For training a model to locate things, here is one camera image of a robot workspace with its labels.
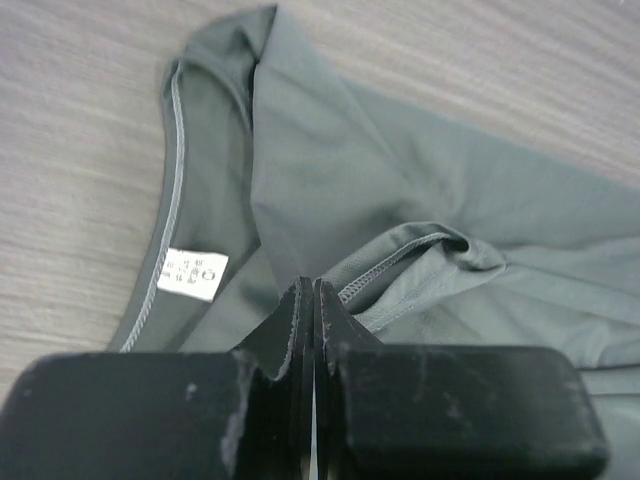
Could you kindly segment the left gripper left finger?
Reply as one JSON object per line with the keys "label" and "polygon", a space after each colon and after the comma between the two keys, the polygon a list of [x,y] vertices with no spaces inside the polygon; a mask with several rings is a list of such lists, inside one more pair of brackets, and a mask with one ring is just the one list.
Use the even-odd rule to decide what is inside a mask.
{"label": "left gripper left finger", "polygon": [[305,479],[313,296],[297,279],[225,353],[45,356],[1,410],[5,479]]}

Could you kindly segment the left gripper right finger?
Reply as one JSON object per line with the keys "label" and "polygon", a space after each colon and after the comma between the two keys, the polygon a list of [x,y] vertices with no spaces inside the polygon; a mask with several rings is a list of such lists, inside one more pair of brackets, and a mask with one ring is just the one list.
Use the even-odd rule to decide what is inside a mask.
{"label": "left gripper right finger", "polygon": [[540,347],[385,344],[314,286],[322,479],[593,479],[610,448],[586,387]]}

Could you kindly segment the grey t shirt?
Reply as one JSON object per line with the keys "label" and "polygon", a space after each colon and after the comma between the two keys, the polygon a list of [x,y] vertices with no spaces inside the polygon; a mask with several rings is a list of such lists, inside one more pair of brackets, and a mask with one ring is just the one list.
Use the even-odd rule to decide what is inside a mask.
{"label": "grey t shirt", "polygon": [[536,345],[639,472],[639,193],[340,77],[268,6],[161,91],[157,223],[114,351],[220,351],[300,276],[388,343]]}

